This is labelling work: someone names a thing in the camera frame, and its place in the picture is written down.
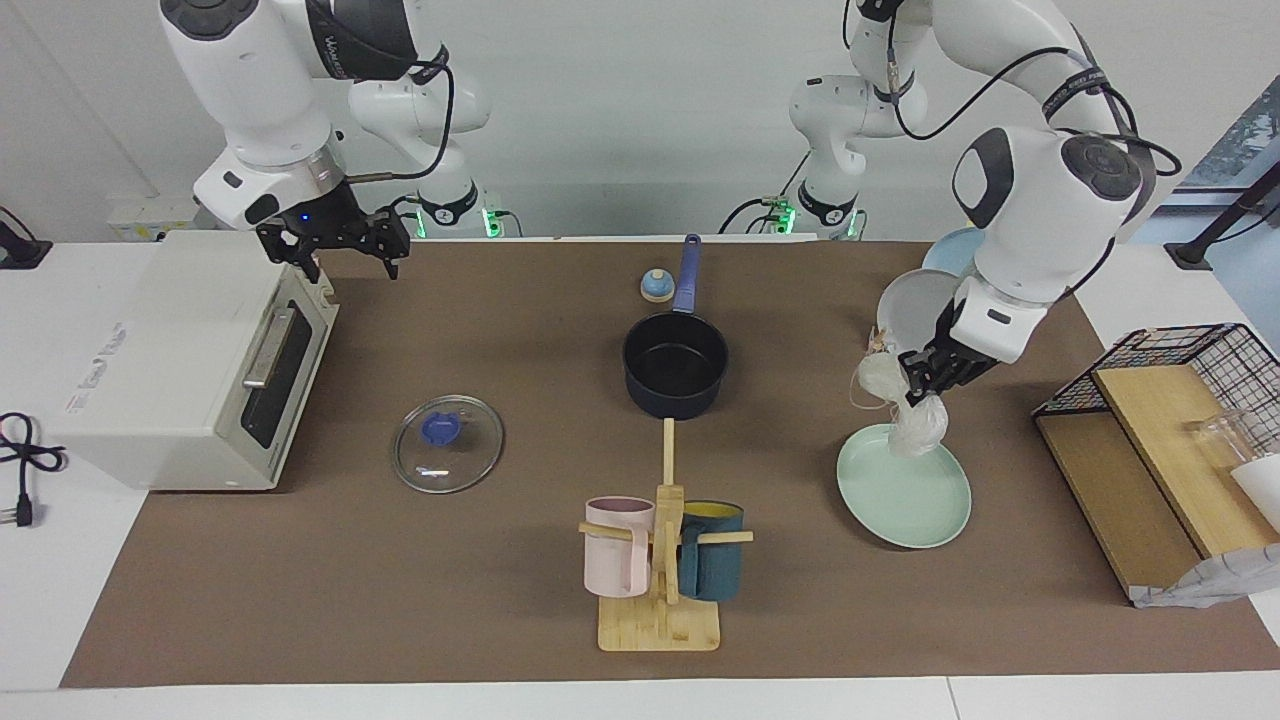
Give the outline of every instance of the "dish rack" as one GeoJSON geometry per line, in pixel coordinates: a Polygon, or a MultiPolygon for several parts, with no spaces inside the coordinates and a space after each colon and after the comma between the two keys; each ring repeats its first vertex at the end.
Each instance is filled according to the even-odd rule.
{"type": "Polygon", "coordinates": [[[1135,331],[1033,414],[1130,600],[1280,542],[1193,432],[1224,410],[1280,452],[1280,361],[1236,323],[1135,331]]]}

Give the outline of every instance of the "mug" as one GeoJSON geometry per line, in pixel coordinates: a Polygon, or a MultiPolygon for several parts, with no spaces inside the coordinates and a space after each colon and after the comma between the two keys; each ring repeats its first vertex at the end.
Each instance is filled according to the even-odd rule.
{"type": "Polygon", "coordinates": [[[732,502],[695,500],[685,503],[677,560],[680,594],[713,602],[723,602],[737,594],[742,578],[742,546],[699,546],[698,538],[703,533],[741,530],[742,515],[744,510],[732,502]]]}
{"type": "Polygon", "coordinates": [[[653,502],[641,497],[596,497],[586,502],[586,521],[631,530],[631,541],[586,533],[582,584],[600,597],[649,592],[649,533],[653,502]]]}

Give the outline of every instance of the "brown tabletop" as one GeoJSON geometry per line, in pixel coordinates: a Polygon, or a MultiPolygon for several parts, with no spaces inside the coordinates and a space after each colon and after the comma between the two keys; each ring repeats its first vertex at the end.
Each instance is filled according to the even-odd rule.
{"type": "Polygon", "coordinates": [[[681,423],[678,480],[746,507],[744,588],[713,653],[595,648],[582,503],[653,495],[660,423],[622,383],[639,296],[678,245],[419,246],[401,279],[329,254],[342,313],[280,488],[152,495],[64,687],[586,680],[1280,667],[1253,607],[1134,610],[1030,420],[1097,357],[1074,301],[1027,356],[946,396],[973,486],[952,543],[902,551],[845,509],[836,455],[884,413],[849,405],[876,301],[924,246],[709,245],[699,313],[731,346],[681,423]],[[420,402],[475,395],[507,443],[454,496],[393,474],[420,402]]]}

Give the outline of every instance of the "blue mug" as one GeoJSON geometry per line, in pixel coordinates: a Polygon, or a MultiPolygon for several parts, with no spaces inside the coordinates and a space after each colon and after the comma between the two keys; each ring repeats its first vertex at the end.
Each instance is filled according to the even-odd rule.
{"type": "Polygon", "coordinates": [[[695,500],[685,503],[677,560],[680,594],[723,602],[737,594],[742,580],[742,544],[698,544],[704,533],[742,529],[744,510],[732,502],[695,500]]]}

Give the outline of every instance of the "mint green plate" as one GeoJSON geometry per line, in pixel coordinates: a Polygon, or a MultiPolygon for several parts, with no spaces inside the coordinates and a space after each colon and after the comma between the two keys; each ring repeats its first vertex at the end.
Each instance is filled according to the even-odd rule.
{"type": "Polygon", "coordinates": [[[969,478],[945,447],[920,457],[888,450],[892,425],[854,433],[840,450],[836,479],[854,518],[876,536],[923,550],[956,538],[973,510],[969,478]]]}

